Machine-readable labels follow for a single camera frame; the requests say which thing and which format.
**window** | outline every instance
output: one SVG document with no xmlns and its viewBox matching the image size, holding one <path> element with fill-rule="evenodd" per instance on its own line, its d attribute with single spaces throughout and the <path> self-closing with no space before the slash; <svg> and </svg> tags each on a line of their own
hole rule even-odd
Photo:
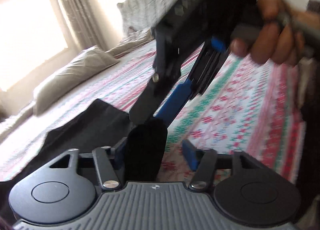
<svg viewBox="0 0 320 230">
<path fill-rule="evenodd" d="M 0 4 L 2 90 L 67 48 L 50 0 L 7 0 Z"/>
</svg>

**bedsheet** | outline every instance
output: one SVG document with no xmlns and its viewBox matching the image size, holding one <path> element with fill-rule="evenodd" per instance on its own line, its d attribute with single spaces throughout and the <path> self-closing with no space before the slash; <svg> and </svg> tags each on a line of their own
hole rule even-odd
<svg viewBox="0 0 320 230">
<path fill-rule="evenodd" d="M 198 48 L 182 65 L 180 82 L 190 72 Z M 130 53 L 127 62 L 108 75 L 101 73 L 80 85 L 44 117 L 31 117 L 0 145 L 0 180 L 19 173 L 37 155 L 48 131 L 57 128 L 100 98 L 128 112 L 153 74 L 156 43 Z M 263 66 L 250 56 L 230 55 L 204 95 L 189 101 L 168 128 L 160 181 L 192 177 L 181 153 L 182 139 L 219 153 L 242 149 L 294 182 L 301 158 L 304 123 L 294 107 L 297 71 L 268 61 Z M 219 171 L 216 180 L 228 176 Z"/>
</svg>

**gray ribbed panel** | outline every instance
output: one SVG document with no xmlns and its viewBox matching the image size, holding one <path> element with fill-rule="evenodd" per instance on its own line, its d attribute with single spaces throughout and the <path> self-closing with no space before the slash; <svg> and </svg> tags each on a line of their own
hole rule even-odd
<svg viewBox="0 0 320 230">
<path fill-rule="evenodd" d="M 64 226 L 40 227 L 20 222 L 16 230 L 250 230 L 224 218 L 209 196 L 188 191 L 183 183 L 128 183 L 105 193 L 86 215 Z M 291 224 L 270 229 L 294 230 Z"/>
</svg>

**gray curtain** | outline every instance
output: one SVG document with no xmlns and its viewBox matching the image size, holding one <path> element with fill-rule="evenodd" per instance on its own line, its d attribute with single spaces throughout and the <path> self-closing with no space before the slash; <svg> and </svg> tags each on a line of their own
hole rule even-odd
<svg viewBox="0 0 320 230">
<path fill-rule="evenodd" d="M 101 31 L 90 9 L 87 0 L 60 0 L 67 14 L 71 29 L 77 37 L 82 49 L 98 45 L 103 50 L 108 50 L 101 35 Z"/>
</svg>

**hand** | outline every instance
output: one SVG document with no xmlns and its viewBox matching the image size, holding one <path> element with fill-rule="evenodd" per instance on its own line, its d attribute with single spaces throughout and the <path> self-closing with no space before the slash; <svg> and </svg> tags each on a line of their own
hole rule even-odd
<svg viewBox="0 0 320 230">
<path fill-rule="evenodd" d="M 284 3 L 281 0 L 258 0 L 257 6 L 265 21 L 274 20 L 278 13 L 283 12 L 285 9 Z M 286 10 L 290 11 L 290 14 L 296 20 L 320 29 L 320 16 L 318 14 L 299 12 L 288 6 Z M 250 49 L 241 39 L 232 41 L 230 48 L 234 54 L 240 57 L 245 57 L 248 53 L 251 53 L 252 59 L 258 64 L 264 64 L 268 59 L 271 59 L 277 64 L 287 63 L 294 66 L 299 61 L 297 50 L 301 54 L 304 48 L 302 33 L 297 32 L 294 36 L 295 39 L 289 25 L 280 33 L 278 24 L 270 22 L 262 28 L 259 37 Z"/>
</svg>

